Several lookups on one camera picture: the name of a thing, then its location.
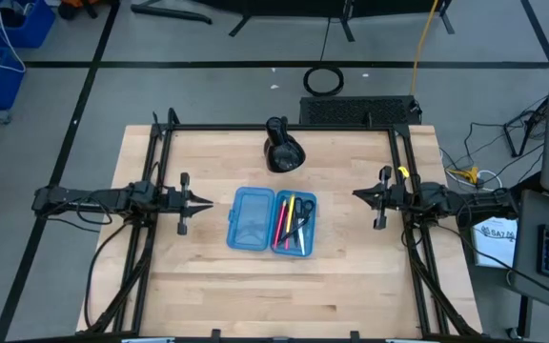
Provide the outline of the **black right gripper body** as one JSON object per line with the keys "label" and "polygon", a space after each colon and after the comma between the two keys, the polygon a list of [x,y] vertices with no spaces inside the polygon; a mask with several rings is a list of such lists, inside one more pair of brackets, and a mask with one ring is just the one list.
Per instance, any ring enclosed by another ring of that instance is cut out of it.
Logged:
{"label": "black right gripper body", "polygon": [[[400,182],[397,184],[389,185],[391,176],[400,178]],[[406,170],[404,167],[398,167],[394,169],[391,166],[383,167],[379,172],[380,194],[378,198],[378,212],[375,219],[374,228],[376,230],[383,230],[386,228],[387,217],[385,214],[386,209],[397,209],[404,203]]]}

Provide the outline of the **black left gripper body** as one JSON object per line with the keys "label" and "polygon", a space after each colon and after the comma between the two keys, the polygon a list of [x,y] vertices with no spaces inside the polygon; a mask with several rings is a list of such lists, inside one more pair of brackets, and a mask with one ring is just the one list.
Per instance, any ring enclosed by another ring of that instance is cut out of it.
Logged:
{"label": "black left gripper body", "polygon": [[180,189],[175,187],[166,187],[166,193],[163,200],[163,212],[177,213],[179,221],[177,224],[177,234],[186,235],[188,233],[189,201],[190,201],[190,176],[187,172],[180,174]]}

